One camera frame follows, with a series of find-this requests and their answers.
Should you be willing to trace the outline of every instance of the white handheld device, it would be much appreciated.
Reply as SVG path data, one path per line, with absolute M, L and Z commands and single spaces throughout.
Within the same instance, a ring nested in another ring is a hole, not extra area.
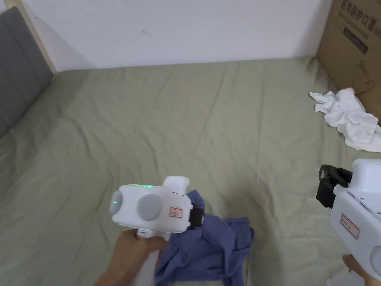
M 358 159 L 352 169 L 322 165 L 316 198 L 332 209 L 331 226 L 361 267 L 381 281 L 381 160 Z
M 138 228 L 138 238 L 181 233 L 202 226 L 203 209 L 194 207 L 186 196 L 188 178 L 167 177 L 162 186 L 124 185 L 114 192 L 110 204 L 112 220 Z M 150 286 L 158 251 L 150 253 L 132 282 L 133 286 Z

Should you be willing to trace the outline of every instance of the white cloth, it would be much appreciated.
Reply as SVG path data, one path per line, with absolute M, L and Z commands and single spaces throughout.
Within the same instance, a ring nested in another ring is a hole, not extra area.
M 325 95 L 310 92 L 310 96 L 320 103 L 315 105 L 315 112 L 325 113 L 325 121 L 344 134 L 347 146 L 381 153 L 381 127 L 377 124 L 378 119 L 365 112 L 352 88 L 340 90 L 337 95 L 333 92 Z

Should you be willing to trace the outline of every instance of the green indicator light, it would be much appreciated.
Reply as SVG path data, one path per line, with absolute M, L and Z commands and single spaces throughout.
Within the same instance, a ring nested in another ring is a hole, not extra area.
M 130 186 L 135 186 L 135 187 L 145 187 L 145 188 L 153 188 L 154 186 L 147 186 L 147 185 L 133 185 L 130 184 Z

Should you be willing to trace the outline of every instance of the mattress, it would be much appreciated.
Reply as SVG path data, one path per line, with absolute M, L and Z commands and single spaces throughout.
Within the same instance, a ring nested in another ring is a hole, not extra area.
M 169 175 L 206 213 L 250 219 L 246 285 L 324 285 L 347 250 L 315 199 L 319 167 L 381 158 L 314 112 L 308 92 L 332 88 L 313 58 L 56 74 L 0 139 L 2 285 L 93 284 L 123 230 L 112 193 Z

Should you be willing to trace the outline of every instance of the red label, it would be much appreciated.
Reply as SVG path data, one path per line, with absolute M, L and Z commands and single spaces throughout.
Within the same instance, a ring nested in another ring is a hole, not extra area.
M 359 238 L 360 230 L 349 218 L 342 214 L 340 223 L 355 239 Z
M 179 209 L 177 207 L 171 207 L 171 209 L 169 211 L 169 216 L 175 217 L 177 219 L 182 218 L 182 209 Z

